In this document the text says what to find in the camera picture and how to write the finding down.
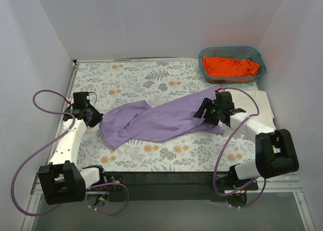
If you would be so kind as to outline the purple t shirt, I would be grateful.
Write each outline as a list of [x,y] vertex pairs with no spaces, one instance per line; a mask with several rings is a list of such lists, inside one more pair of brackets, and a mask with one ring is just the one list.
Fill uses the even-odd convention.
[[193,132],[223,134],[220,126],[194,118],[205,98],[215,98],[216,87],[195,92],[151,107],[146,101],[120,105],[102,117],[99,130],[103,140],[117,149],[130,139],[163,142]]

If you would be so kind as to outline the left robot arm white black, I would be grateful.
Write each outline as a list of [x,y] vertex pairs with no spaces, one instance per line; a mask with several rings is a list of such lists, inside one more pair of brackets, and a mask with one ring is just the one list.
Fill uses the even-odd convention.
[[83,201],[91,186],[98,191],[107,186],[107,178],[101,165],[77,167],[77,155],[83,135],[88,127],[102,121],[99,111],[90,103],[91,92],[73,93],[63,117],[66,133],[58,140],[53,156],[47,165],[38,170],[38,177],[47,204]]

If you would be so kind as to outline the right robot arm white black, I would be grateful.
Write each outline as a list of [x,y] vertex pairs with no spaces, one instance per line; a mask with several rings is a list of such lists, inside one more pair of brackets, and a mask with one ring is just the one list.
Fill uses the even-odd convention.
[[215,91],[215,99],[205,98],[194,117],[204,119],[214,126],[223,123],[233,129],[231,137],[241,132],[255,145],[255,159],[230,167],[226,176],[212,175],[212,187],[231,186],[246,188],[257,178],[269,179],[297,172],[299,161],[291,133],[286,129],[274,129],[255,120],[260,111],[248,114],[236,108],[229,91]]

